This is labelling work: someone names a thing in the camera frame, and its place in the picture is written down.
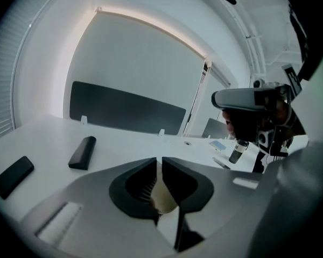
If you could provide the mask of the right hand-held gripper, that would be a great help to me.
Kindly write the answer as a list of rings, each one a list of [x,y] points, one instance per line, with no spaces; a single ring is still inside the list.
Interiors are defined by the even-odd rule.
[[[249,111],[276,126],[292,125],[291,102],[302,91],[300,80],[290,64],[282,66],[288,84],[261,78],[252,88],[226,89],[212,94],[212,104],[220,110]]]

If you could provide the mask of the person's right hand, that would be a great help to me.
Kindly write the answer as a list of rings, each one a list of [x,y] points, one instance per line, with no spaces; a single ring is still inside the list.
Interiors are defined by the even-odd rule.
[[[223,110],[223,117],[230,135],[237,140],[255,142],[257,139],[257,115],[242,110]]]

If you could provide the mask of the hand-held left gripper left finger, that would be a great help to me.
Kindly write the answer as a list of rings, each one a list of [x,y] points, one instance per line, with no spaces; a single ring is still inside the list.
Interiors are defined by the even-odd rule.
[[[125,214],[137,219],[158,219],[158,210],[151,204],[157,182],[155,157],[132,161],[114,168],[120,173],[109,186],[112,202]]]

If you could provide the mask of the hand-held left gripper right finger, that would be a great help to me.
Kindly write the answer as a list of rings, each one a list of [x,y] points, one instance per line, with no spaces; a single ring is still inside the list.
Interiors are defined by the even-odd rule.
[[[214,193],[209,178],[171,157],[162,158],[162,176],[181,213],[201,211]]]

